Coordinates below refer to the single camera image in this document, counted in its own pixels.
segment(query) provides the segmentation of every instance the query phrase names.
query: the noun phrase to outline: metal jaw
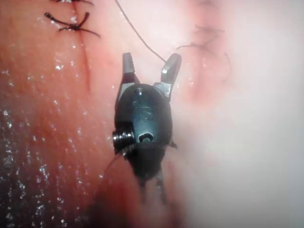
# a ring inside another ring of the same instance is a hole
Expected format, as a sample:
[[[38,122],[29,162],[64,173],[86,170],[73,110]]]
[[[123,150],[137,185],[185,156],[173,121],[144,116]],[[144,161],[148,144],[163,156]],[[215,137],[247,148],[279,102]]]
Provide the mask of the metal jaw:
[[[171,99],[172,88],[174,86],[177,74],[181,67],[181,56],[177,53],[173,53],[168,60],[165,62],[161,70],[161,82],[154,83],[154,86],[164,92],[166,97]],[[123,54],[123,78],[120,84],[117,100],[121,98],[124,91],[134,85],[140,83],[135,75],[135,68],[131,53]]]
[[[154,83],[154,86],[162,90],[166,97],[171,100],[172,88],[174,86],[177,74],[181,67],[181,56],[173,53],[165,62],[161,70],[161,82]]]

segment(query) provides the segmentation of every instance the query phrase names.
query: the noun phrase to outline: stitch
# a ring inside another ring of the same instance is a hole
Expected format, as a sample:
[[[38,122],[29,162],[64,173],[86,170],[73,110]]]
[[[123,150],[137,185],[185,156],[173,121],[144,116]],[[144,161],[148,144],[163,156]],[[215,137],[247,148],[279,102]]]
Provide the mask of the stitch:
[[[86,12],[85,13],[85,17],[82,20],[82,22],[80,22],[79,24],[70,24],[70,23],[66,23],[60,20],[55,19],[50,13],[45,13],[44,14],[47,18],[51,19],[52,21],[59,23],[59,24],[63,24],[63,25],[67,25],[68,27],[64,27],[59,29],[59,31],[63,31],[63,30],[74,30],[74,31],[85,31],[85,32],[89,32],[92,33],[96,36],[98,36],[99,38],[101,38],[101,36],[99,34],[97,34],[96,32],[87,30],[85,28],[81,28],[83,26],[83,24],[87,21],[88,17],[90,16],[90,13]]]

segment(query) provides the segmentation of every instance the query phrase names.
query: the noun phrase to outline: skin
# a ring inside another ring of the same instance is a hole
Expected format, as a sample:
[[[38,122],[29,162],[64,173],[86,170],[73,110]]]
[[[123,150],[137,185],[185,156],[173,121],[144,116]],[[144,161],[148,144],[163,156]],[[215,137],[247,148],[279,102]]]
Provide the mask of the skin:
[[[173,138],[162,168],[168,205],[114,157],[122,53],[142,83],[163,62],[114,1],[0,3],[0,223],[25,227],[303,227],[301,1],[121,0],[160,56],[182,55],[172,93]],[[44,17],[100,34],[57,30]],[[212,53],[180,48],[207,42]]]

